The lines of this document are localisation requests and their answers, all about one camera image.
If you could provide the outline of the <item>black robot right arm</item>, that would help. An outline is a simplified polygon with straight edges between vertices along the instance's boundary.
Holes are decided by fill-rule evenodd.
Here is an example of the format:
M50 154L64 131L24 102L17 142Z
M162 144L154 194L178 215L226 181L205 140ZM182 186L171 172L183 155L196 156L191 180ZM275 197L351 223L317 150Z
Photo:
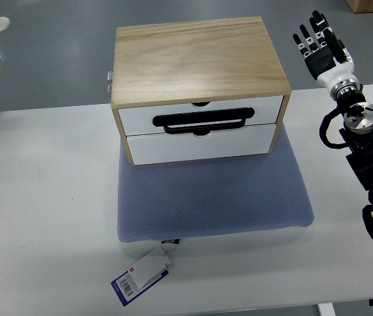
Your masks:
M340 82L332 90L336 108L322 120L319 136L322 143L332 149L348 147L346 159L362 187L368 192L369 204L362 210L367 233L373 240L373 104L366 101L362 86L354 81ZM339 130L343 143L329 141L327 131L331 121L341 116L343 128Z

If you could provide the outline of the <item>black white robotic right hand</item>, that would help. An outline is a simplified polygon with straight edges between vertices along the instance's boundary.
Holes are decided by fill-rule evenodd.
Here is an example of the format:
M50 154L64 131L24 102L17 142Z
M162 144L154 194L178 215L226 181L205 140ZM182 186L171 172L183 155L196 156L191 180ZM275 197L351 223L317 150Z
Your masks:
M309 22L314 36L302 24L301 35L293 34L293 40L311 76L318 85L327 89L334 100L348 90L360 90L361 84L354 75L353 58L336 37L326 17L313 11Z

